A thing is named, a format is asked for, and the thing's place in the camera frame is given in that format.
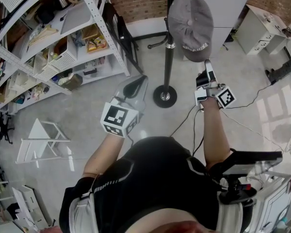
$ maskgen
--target concrete floor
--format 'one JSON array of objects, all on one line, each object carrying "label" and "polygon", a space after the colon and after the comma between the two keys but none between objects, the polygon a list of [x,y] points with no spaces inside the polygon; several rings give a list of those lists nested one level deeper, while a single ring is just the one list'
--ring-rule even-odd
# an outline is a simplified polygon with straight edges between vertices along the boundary
[{"label": "concrete floor", "polygon": [[[170,135],[186,117],[194,105],[195,78],[203,70],[202,64],[174,58],[170,85],[177,90],[178,100],[168,109],[158,108],[152,99],[154,89],[163,83],[164,46],[147,49],[149,43],[160,41],[152,38],[139,42],[139,59],[145,74],[149,77],[146,93],[145,115],[130,136],[136,142],[141,138],[156,135]],[[288,60],[282,51],[270,56],[265,50],[259,55],[246,56],[237,42],[227,43],[211,62],[219,82],[230,86],[237,101],[233,106],[249,104],[261,88],[269,85],[264,74],[266,68],[277,69]],[[86,84],[75,90],[71,96],[59,94],[38,102],[17,113],[14,117],[16,130],[11,133],[14,144],[0,143],[0,163],[12,186],[25,184],[35,188],[47,217],[58,219],[66,187],[74,186],[81,177],[86,160],[100,145],[106,133],[100,125],[104,103],[109,101],[117,85],[125,79],[124,74]],[[175,133],[174,138],[185,148],[193,148],[193,117]],[[291,75],[279,83],[260,92],[258,99],[246,108],[225,110],[233,119],[253,131],[273,140],[283,149],[291,142]],[[15,164],[21,138],[26,138],[36,118],[54,121],[71,139],[61,146],[63,154],[72,153],[73,159],[41,161],[38,164]],[[243,151],[275,151],[278,145],[259,134],[235,123],[222,114],[223,124],[231,147]],[[196,145],[203,137],[203,114],[196,116]],[[122,156],[131,142],[125,140]],[[196,157],[204,162],[202,148]],[[284,161],[278,170],[291,172],[291,155],[284,153]]]}]

